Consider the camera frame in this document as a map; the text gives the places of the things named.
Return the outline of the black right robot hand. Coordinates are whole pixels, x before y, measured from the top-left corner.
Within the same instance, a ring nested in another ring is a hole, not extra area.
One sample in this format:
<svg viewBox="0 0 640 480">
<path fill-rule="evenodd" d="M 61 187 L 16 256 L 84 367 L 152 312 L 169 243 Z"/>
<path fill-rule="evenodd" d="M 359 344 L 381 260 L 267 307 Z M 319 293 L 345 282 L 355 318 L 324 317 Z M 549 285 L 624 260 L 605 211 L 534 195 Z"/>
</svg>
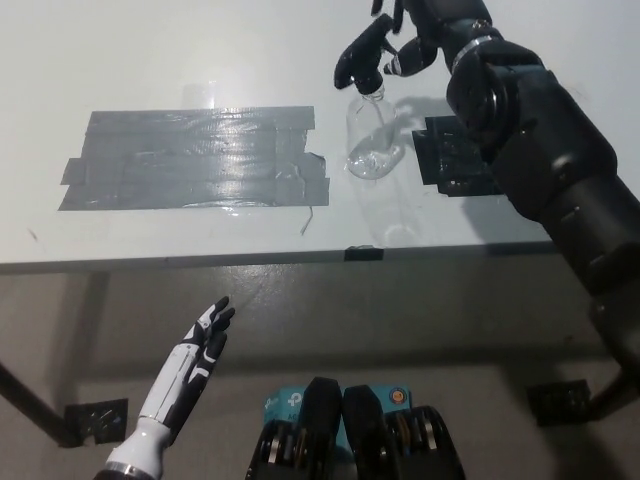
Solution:
<svg viewBox="0 0 640 480">
<path fill-rule="evenodd" d="M 383 67 L 386 75 L 409 77 L 432 65 L 439 52 L 453 72 L 461 59 L 480 44 L 500 39 L 493 20 L 481 0 L 404 0 L 393 9 L 392 32 L 400 32 L 408 15 L 417 36 L 399 50 Z"/>
</svg>

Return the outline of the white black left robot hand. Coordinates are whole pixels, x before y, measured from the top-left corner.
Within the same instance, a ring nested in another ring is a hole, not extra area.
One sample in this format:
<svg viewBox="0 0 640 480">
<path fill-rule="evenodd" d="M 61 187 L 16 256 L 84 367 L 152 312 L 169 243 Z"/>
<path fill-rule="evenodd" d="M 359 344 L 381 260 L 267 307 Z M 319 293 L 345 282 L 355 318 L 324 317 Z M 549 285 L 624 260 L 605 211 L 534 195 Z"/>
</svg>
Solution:
<svg viewBox="0 0 640 480">
<path fill-rule="evenodd" d="M 171 350 L 143 403 L 134 431 L 114 448 L 97 479 L 160 479 L 164 453 L 189 418 L 224 350 L 235 309 L 212 304 Z"/>
</svg>

